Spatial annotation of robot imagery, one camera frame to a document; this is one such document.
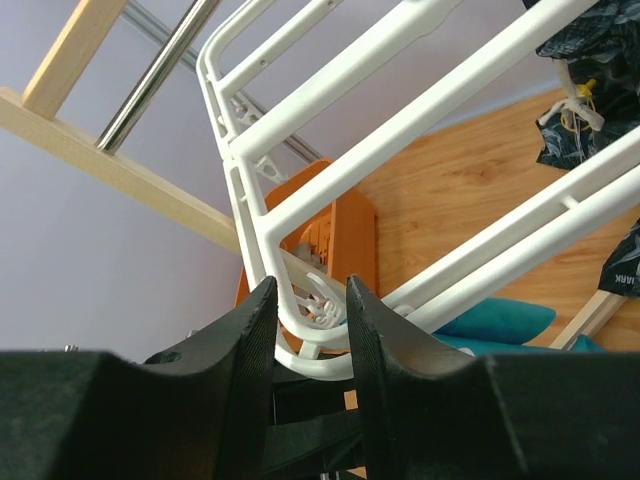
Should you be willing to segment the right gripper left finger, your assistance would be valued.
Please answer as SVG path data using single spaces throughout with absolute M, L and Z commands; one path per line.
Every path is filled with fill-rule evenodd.
M 101 351 L 1 356 L 5 479 L 257 479 L 277 283 L 136 364 Z

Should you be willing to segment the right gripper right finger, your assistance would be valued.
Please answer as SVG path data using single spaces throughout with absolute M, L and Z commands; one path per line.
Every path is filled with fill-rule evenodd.
M 366 473 L 371 479 L 635 479 L 639 357 L 473 357 L 346 291 Z

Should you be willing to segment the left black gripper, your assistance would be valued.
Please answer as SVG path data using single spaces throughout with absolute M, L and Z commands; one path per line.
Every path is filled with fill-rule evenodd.
M 365 465 L 359 413 L 345 405 L 352 380 L 321 381 L 276 369 L 263 479 L 354 479 Z

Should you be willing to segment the teal cloth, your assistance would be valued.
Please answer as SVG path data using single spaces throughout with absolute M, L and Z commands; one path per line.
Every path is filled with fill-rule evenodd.
M 529 345 L 552 325 L 556 316 L 548 306 L 489 297 L 432 336 L 476 357 L 561 353 L 558 349 Z

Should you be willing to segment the white clip hanger frame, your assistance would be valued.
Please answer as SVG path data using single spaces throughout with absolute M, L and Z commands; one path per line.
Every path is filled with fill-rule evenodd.
M 196 70 L 223 160 L 229 197 L 250 285 L 273 276 L 278 317 L 302 346 L 283 337 L 276 360 L 306 377 L 352 377 L 347 330 L 351 313 L 313 322 L 300 314 L 300 286 L 326 298 L 325 280 L 305 273 L 281 250 L 282 240 L 411 144 L 529 52 L 584 14 L 587 1 L 540 1 L 468 59 L 332 162 L 274 208 L 265 205 L 256 179 L 261 160 L 418 38 L 437 29 L 452 1 L 402 1 L 339 55 L 250 126 L 242 126 L 232 96 L 277 60 L 334 8 L 312 1 L 228 73 L 219 60 L 227 46 L 268 8 L 243 3 L 201 48 Z M 385 298 L 410 308 L 409 320 L 434 331 L 639 202 L 639 134 L 631 131 L 592 159 L 500 218 Z

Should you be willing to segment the orange laundry basket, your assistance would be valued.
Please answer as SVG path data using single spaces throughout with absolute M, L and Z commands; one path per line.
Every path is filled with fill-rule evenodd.
M 329 159 L 315 161 L 285 183 L 274 187 L 264 197 L 267 211 L 274 209 L 330 164 Z M 308 248 L 309 254 L 302 253 L 303 245 Z M 332 201 L 285 236 L 280 247 L 343 285 L 346 285 L 349 276 L 357 275 L 369 289 L 378 292 L 377 213 L 370 200 L 357 187 Z M 235 306 L 245 300 L 250 290 L 252 288 L 243 268 Z M 280 333 L 284 337 L 285 348 L 298 354 L 303 340 L 294 336 L 282 322 Z

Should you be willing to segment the wooden drying rack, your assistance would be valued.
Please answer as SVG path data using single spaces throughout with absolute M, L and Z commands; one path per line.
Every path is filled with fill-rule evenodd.
M 123 1 L 81 1 L 23 93 L 1 90 L 1 126 L 229 251 L 239 245 L 233 221 L 140 164 L 99 150 L 56 115 L 125 9 Z

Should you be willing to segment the metal rack rod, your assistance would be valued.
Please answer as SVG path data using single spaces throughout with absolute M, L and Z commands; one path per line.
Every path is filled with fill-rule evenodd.
M 162 31 L 159 51 L 97 139 L 99 150 L 113 155 L 121 147 L 219 4 L 193 1 L 172 30 Z

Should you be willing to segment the dark patterned shorts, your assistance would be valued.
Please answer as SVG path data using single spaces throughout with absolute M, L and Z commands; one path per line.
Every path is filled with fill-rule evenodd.
M 572 170 L 639 127 L 639 3 L 599 1 L 536 48 L 568 73 L 580 103 L 603 119 L 548 110 L 536 121 L 543 146 L 536 161 Z

